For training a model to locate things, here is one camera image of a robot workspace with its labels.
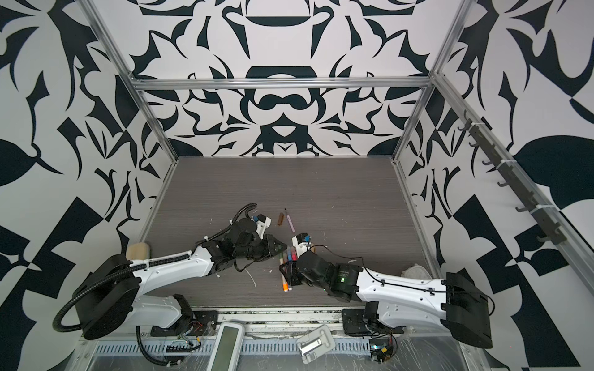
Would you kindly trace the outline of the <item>pink pen brown cap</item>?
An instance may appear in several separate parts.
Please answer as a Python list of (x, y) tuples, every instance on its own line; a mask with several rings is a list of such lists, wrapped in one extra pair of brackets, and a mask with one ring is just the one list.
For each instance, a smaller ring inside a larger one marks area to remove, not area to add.
[(287, 223), (289, 224), (290, 230), (292, 231), (292, 233), (295, 233), (296, 229), (295, 229), (294, 223), (292, 222), (292, 218), (289, 214), (289, 211), (286, 208), (284, 208), (284, 213), (286, 215)]

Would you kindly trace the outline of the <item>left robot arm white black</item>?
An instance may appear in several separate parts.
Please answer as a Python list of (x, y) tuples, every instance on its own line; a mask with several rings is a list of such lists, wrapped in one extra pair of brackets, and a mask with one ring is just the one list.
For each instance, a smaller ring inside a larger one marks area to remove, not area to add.
[(237, 266), (276, 258), (287, 245), (267, 233), (271, 221), (263, 215), (232, 222), (193, 250), (161, 258), (129, 260), (123, 254), (107, 259), (79, 286), (57, 312), (52, 327), (60, 333), (81, 331), (87, 340), (121, 328), (150, 327), (157, 337), (181, 335), (195, 316), (181, 294), (165, 298), (151, 293), (190, 278), (204, 278)]

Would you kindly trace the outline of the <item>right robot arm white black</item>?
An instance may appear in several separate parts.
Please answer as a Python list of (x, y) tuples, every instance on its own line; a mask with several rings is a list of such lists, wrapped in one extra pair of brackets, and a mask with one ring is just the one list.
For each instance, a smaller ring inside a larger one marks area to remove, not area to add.
[(408, 326), (447, 329), (464, 344), (493, 346), (490, 297), (462, 275), (413, 279), (356, 264), (333, 264), (311, 250), (279, 267), (290, 285), (305, 284), (342, 302), (362, 302), (372, 332)]

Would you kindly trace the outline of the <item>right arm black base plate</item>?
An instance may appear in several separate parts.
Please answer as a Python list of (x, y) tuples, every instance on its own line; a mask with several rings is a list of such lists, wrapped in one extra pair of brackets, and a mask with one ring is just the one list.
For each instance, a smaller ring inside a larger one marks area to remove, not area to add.
[(404, 327), (388, 328), (385, 325), (364, 317), (363, 309), (343, 309), (341, 311), (343, 332), (353, 337), (379, 336), (379, 335), (401, 335)]

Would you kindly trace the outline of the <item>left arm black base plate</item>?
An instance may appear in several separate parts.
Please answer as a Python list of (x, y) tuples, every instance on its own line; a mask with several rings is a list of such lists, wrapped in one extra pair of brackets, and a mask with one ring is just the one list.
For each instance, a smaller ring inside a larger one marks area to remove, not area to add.
[(182, 334), (195, 337), (213, 335), (217, 328), (217, 320), (218, 311), (193, 311), (192, 315), (183, 315), (177, 322), (166, 329), (153, 326), (150, 335), (152, 337), (173, 337)]

